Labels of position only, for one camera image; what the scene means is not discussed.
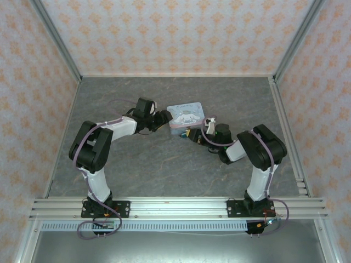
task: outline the gray tabletop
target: gray tabletop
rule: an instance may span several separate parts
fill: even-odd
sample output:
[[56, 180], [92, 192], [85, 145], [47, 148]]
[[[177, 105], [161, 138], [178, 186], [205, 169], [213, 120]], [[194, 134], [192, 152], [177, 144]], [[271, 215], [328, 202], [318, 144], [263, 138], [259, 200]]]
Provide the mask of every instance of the gray tabletop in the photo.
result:
[[[233, 135], [261, 123], [284, 140], [267, 78], [129, 77], [83, 78], [66, 131], [50, 196], [85, 196], [82, 175], [68, 158], [69, 148], [84, 121], [105, 122], [125, 113], [140, 96], [167, 106], [200, 102], [205, 116], [216, 114]], [[165, 125], [151, 135], [132, 135], [111, 145], [105, 174], [114, 196], [242, 197], [250, 184], [252, 164], [244, 158], [223, 164], [206, 147], [171, 135]], [[289, 157], [275, 172], [272, 196], [296, 196], [298, 188]]]

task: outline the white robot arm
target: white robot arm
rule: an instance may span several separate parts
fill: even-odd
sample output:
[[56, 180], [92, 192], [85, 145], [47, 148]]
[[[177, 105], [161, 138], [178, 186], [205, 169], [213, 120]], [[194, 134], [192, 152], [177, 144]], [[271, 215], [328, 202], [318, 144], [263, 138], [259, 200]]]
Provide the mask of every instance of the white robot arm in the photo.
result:
[[207, 146], [211, 153], [217, 153], [225, 164], [231, 164], [245, 156], [248, 156], [253, 164], [251, 182], [241, 204], [243, 207], [237, 208], [238, 216], [246, 214], [260, 217], [263, 210], [271, 210], [273, 203], [269, 200], [269, 187], [274, 171], [287, 155], [284, 143], [263, 124], [254, 127], [251, 131], [237, 134], [238, 140], [235, 142], [231, 138], [227, 124], [214, 126], [214, 120], [209, 118], [206, 119], [205, 126], [208, 127], [206, 133], [199, 128], [190, 129], [186, 132], [187, 137], [200, 145]]
[[155, 132], [172, 120], [168, 111], [156, 112], [156, 108], [156, 102], [139, 98], [136, 107], [120, 119], [106, 123], [86, 121], [82, 124], [70, 148], [69, 157], [73, 161], [76, 160], [75, 165], [83, 171], [84, 179], [88, 182], [88, 204], [84, 203], [83, 207], [89, 206], [92, 213], [86, 213], [87, 217], [106, 214], [106, 210], [99, 203], [112, 207], [114, 202], [104, 172], [111, 143], [123, 136], [138, 133], [144, 128]]
[[[137, 128], [137, 122], [132, 118], [123, 116], [121, 122], [107, 124], [102, 128], [112, 130], [113, 134], [111, 142], [113, 142], [114, 140], [117, 140], [123, 136], [134, 134]], [[95, 171], [94, 173], [91, 173], [89, 170], [84, 169], [84, 167], [80, 167], [79, 170], [85, 171], [92, 192], [95, 194], [98, 200], [104, 203], [111, 193], [106, 183], [104, 168]], [[88, 192], [88, 197], [94, 200], [94, 197], [90, 192]]]

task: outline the wall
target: wall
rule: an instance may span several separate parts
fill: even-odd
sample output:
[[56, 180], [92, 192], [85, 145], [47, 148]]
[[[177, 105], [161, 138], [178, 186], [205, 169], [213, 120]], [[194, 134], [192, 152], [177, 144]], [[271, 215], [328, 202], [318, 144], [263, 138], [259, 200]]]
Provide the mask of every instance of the wall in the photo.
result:
[[313, 1], [43, 2], [82, 75], [272, 75]]
[[76, 82], [28, 0], [2, 0], [0, 17], [0, 262], [13, 262]]
[[279, 88], [313, 194], [351, 259], [351, 3], [327, 1]]

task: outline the black mounting plate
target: black mounting plate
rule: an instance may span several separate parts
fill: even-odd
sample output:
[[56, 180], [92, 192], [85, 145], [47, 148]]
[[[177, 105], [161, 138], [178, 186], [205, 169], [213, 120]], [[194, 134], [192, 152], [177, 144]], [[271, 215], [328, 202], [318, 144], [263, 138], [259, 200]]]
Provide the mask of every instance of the black mounting plate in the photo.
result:
[[267, 212], [268, 218], [275, 217], [275, 213], [270, 212], [271, 207], [274, 207], [273, 201], [268, 201], [264, 207], [260, 208], [260, 211], [252, 212], [251, 214], [244, 206], [244, 200], [228, 200], [227, 201], [227, 213], [229, 218], [263, 218], [265, 217], [264, 211]]
[[[131, 211], [131, 202], [130, 201], [113, 201], [112, 209], [115, 209], [121, 218], [129, 218], [129, 212]], [[88, 201], [83, 202], [83, 209], [81, 213], [81, 218], [105, 218], [104, 214], [96, 214], [91, 210], [91, 206]], [[117, 215], [111, 213], [110, 218], [116, 218]]]

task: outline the cartoon character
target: cartoon character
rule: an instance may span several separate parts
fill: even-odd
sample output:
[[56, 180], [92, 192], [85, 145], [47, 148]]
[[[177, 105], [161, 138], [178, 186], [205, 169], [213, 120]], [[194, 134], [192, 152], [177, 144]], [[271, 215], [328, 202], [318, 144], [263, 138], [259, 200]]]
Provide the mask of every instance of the cartoon character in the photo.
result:
[[194, 114], [183, 114], [180, 115], [178, 118], [174, 120], [175, 123], [181, 123], [181, 124], [192, 124], [197, 122], [197, 119], [200, 119], [201, 117], [196, 116]]

